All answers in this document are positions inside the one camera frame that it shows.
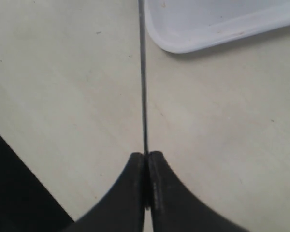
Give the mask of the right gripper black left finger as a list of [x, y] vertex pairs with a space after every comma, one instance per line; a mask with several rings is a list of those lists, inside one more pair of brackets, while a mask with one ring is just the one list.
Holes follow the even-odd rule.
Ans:
[[132, 153], [107, 194], [74, 224], [76, 232], [141, 232], [144, 157]]

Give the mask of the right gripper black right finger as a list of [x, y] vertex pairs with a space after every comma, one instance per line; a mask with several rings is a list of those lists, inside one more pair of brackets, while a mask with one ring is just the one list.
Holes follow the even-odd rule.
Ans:
[[150, 208], [155, 232], [245, 232], [200, 201], [180, 181], [164, 155], [147, 155]]

